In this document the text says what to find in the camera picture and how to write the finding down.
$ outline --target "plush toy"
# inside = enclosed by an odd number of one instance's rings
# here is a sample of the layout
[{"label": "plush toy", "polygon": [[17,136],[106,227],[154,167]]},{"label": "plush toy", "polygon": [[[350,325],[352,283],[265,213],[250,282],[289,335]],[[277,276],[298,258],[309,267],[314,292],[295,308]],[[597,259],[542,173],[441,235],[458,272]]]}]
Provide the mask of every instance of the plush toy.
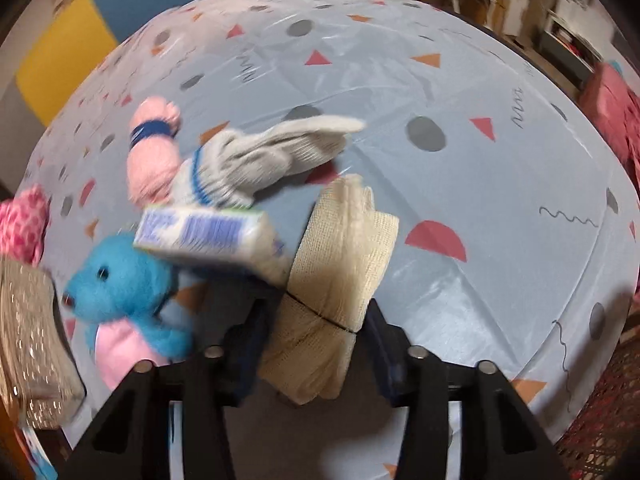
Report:
[{"label": "plush toy", "polygon": [[157,365],[185,357],[191,334],[156,313],[173,289],[173,267],[133,247],[133,234],[105,238],[69,280],[62,303],[87,323],[87,345],[108,387],[140,359]]}]

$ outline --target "metal bolt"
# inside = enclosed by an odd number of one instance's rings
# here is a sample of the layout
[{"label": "metal bolt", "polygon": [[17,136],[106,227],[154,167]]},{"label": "metal bolt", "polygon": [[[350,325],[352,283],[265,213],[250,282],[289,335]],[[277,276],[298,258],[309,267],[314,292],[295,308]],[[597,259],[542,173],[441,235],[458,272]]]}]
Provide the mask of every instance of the metal bolt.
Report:
[{"label": "metal bolt", "polygon": [[487,375],[495,374],[498,371],[498,367],[494,365],[491,361],[480,361],[478,364],[478,369]]},{"label": "metal bolt", "polygon": [[133,369],[139,374],[146,374],[147,372],[150,372],[153,367],[154,364],[152,361],[150,361],[149,359],[142,359],[142,361],[138,361],[133,366]]},{"label": "metal bolt", "polygon": [[429,355],[429,351],[424,346],[420,345],[409,346],[407,353],[415,359],[424,359]]},{"label": "metal bolt", "polygon": [[224,354],[225,349],[218,345],[212,345],[204,351],[204,357],[207,359],[220,359]]}]

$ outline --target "plastic table cover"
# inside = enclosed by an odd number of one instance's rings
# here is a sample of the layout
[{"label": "plastic table cover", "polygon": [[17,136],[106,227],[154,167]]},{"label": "plastic table cover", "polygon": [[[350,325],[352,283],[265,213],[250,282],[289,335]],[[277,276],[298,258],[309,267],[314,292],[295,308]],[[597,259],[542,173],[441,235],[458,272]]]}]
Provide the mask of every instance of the plastic table cover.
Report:
[{"label": "plastic table cover", "polygon": [[[168,10],[84,81],[33,152],[23,186],[52,196],[42,265],[58,291],[104,236],[129,229],[127,124],[152,94],[177,103],[184,157],[226,124],[260,132],[283,118],[367,121],[337,159],[265,192],[293,253],[323,184],[359,173],[376,208],[400,219],[376,299],[389,322],[443,360],[491,359],[551,439],[575,418],[626,316],[640,252],[636,193],[577,107],[525,59],[479,29],[407,0],[196,0]],[[190,322],[180,298],[163,315]],[[205,325],[242,319],[252,291],[214,280]],[[62,312],[87,400],[74,445],[108,390],[82,327]],[[239,479],[393,475],[404,410],[377,395],[362,350],[342,395],[302,408],[266,384],[226,417]],[[179,422],[180,410],[175,410]],[[450,478],[459,410],[450,410]],[[180,478],[179,424],[172,433]]]}]

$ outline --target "beige fabric bag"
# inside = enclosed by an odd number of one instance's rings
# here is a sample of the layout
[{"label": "beige fabric bag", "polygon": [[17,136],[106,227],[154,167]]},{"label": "beige fabric bag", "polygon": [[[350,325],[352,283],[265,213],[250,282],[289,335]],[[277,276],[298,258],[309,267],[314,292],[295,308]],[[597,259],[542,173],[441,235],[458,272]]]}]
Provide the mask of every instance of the beige fabric bag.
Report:
[{"label": "beige fabric bag", "polygon": [[340,394],[356,333],[386,271],[398,218],[359,175],[321,193],[291,269],[260,376],[298,404]]}]

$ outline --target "pink fabric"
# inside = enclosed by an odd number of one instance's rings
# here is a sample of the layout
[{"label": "pink fabric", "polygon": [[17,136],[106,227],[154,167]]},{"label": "pink fabric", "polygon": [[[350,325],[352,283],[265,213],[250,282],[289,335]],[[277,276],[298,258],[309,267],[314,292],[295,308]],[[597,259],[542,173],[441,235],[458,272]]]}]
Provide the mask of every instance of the pink fabric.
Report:
[{"label": "pink fabric", "polygon": [[49,200],[37,184],[0,203],[0,254],[36,266],[48,220]]},{"label": "pink fabric", "polygon": [[102,380],[114,390],[133,365],[149,359],[157,366],[169,361],[151,349],[142,334],[128,319],[102,323],[95,335],[95,365]]},{"label": "pink fabric", "polygon": [[608,63],[599,63],[580,96],[580,110],[593,123],[639,190],[640,99]]},{"label": "pink fabric", "polygon": [[[175,134],[180,125],[180,110],[158,96],[145,99],[131,118],[133,131],[145,121],[162,120]],[[165,202],[171,181],[180,168],[180,153],[175,142],[167,136],[151,136],[140,140],[127,157],[129,199],[138,207]]]}]

